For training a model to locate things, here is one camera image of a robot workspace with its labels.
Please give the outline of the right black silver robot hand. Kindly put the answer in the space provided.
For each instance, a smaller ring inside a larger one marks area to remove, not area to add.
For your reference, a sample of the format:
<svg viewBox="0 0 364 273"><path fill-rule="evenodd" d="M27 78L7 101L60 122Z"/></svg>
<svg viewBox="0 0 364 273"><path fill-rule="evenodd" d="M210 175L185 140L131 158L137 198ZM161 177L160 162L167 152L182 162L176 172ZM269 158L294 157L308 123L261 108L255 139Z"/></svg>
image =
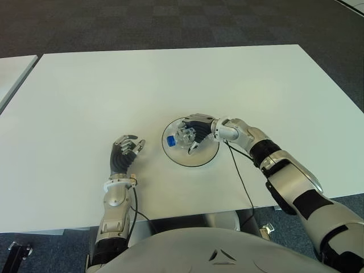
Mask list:
<svg viewBox="0 0 364 273"><path fill-rule="evenodd" d="M212 134L212 125L215 120L216 119L210 115L199 113L191 114L182 119L179 124L179 130L186 131L188 134L192 135L189 137L189 141L186 140L188 143L188 155L194 154L196 150L200 154L207 152L212 154L212 157L216 155L220 145L213 140L209 141L209 148L203 148L201 151L198 150L204 139L209 138L209 135Z"/></svg>

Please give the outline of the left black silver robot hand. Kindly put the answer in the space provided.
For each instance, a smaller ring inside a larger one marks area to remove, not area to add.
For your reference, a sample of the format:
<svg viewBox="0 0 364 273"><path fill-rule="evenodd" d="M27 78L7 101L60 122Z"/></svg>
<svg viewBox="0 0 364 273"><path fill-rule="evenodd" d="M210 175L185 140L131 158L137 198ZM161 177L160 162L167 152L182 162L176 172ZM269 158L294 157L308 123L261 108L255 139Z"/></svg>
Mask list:
<svg viewBox="0 0 364 273"><path fill-rule="evenodd" d="M112 145L110 154L110 174L126 175L137 155L143 150L146 141L144 139L135 143L138 137L135 135L123 135Z"/></svg>

